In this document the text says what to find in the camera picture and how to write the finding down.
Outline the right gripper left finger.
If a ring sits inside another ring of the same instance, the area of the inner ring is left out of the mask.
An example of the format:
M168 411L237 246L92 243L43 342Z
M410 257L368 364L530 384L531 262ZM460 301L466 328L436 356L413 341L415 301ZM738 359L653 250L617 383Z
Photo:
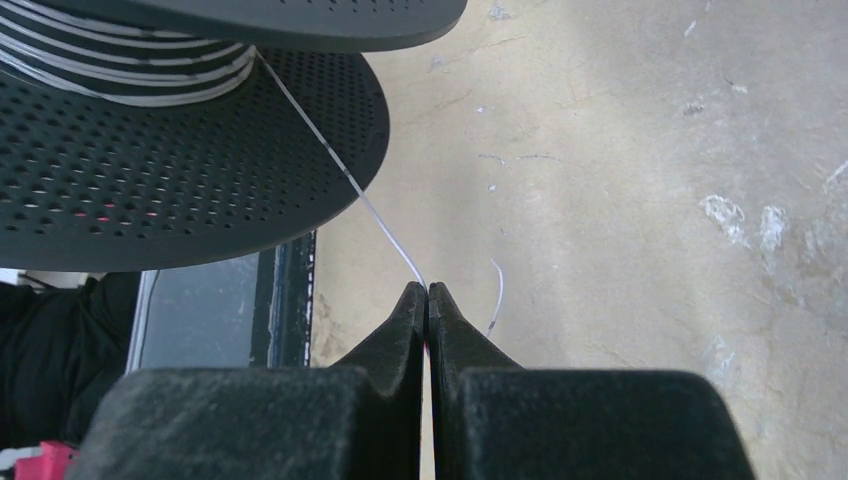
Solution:
M106 395L71 479L415 479L426 291L324 368L142 369Z

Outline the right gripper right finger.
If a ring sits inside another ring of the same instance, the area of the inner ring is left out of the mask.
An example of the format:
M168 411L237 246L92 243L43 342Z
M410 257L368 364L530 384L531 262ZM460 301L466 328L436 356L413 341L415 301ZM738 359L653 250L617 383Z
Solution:
M430 286L428 348L440 479L750 479L729 411L674 370L528 369Z

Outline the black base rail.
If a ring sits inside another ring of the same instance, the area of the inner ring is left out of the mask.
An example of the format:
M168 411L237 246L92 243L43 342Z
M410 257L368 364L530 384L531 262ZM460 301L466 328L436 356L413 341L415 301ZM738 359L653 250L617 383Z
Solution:
M259 253L250 366L310 365L315 263L315 232Z

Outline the aluminium frame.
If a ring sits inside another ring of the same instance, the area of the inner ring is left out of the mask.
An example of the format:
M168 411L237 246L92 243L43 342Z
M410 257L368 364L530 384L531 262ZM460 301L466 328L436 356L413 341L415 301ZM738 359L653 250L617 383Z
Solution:
M126 371L255 365L258 277L257 254L142 272Z

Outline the black cable spool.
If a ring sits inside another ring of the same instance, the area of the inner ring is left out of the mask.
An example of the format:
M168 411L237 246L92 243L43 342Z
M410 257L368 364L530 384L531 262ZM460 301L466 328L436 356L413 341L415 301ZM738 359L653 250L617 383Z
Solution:
M254 253L357 200L388 150L366 61L462 1L5 1L1 264L141 271Z

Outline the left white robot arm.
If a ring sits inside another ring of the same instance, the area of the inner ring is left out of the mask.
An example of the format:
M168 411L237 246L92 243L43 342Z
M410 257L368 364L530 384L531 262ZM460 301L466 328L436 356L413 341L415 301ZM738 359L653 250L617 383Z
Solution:
M71 289L1 286L1 446L77 447L124 375L141 275Z

